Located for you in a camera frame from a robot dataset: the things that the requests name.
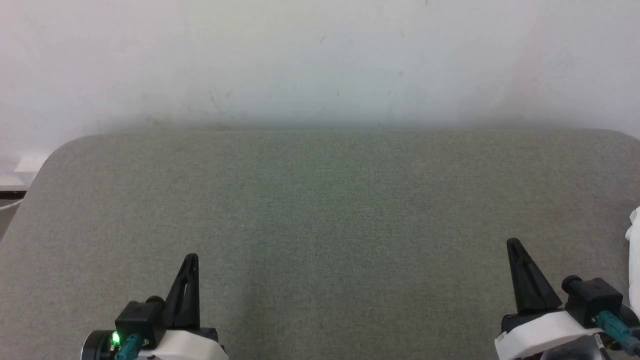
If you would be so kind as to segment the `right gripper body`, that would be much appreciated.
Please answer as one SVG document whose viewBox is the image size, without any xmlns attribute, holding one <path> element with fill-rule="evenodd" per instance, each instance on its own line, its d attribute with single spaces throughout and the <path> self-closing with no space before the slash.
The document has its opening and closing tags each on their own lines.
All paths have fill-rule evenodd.
<svg viewBox="0 0 640 360">
<path fill-rule="evenodd" d="M 568 312 L 558 311 L 501 333 L 494 340 L 494 348 L 499 360 L 523 359 L 601 331 L 598 327 L 584 328 Z"/>
</svg>

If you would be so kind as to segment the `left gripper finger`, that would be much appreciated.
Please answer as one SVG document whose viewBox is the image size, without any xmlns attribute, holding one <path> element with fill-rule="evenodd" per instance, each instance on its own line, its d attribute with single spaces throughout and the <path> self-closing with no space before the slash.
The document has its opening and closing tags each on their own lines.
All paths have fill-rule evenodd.
<svg viewBox="0 0 640 360">
<path fill-rule="evenodd" d="M 167 294 L 165 300 L 164 320 L 167 328 L 170 330 L 190 330 L 190 328 L 183 328 L 181 326 L 181 304 L 182 304 L 182 291 L 183 291 L 183 274 L 184 261 L 180 266 L 180 269 L 174 278 L 173 284 Z"/>
<path fill-rule="evenodd" d="M 182 277 L 180 326 L 192 330 L 201 326 L 199 257 L 196 253 L 185 256 Z"/>
</svg>

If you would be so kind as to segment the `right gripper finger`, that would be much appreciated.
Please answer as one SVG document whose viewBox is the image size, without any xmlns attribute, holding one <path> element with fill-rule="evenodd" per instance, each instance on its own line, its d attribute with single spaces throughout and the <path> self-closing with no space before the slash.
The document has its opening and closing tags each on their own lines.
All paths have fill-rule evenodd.
<svg viewBox="0 0 640 360">
<path fill-rule="evenodd" d="M 535 282 L 535 292 L 537 292 L 538 309 L 536 312 L 555 312 L 560 309 L 563 305 L 562 300 L 535 262 L 531 266 L 530 273 Z"/>
<path fill-rule="evenodd" d="M 537 289 L 531 277 L 535 262 L 517 238 L 508 239 L 506 248 L 517 313 L 533 314 L 538 310 Z"/>
</svg>

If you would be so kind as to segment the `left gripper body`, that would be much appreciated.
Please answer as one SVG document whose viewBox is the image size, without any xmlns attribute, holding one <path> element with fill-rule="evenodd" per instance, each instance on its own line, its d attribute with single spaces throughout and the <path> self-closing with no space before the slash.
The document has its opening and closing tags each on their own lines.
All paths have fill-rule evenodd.
<svg viewBox="0 0 640 360">
<path fill-rule="evenodd" d="M 83 360 L 228 360 L 219 342 L 185 330 L 168 330 L 158 345 L 145 349 L 141 335 L 94 330 L 82 346 Z"/>
</svg>

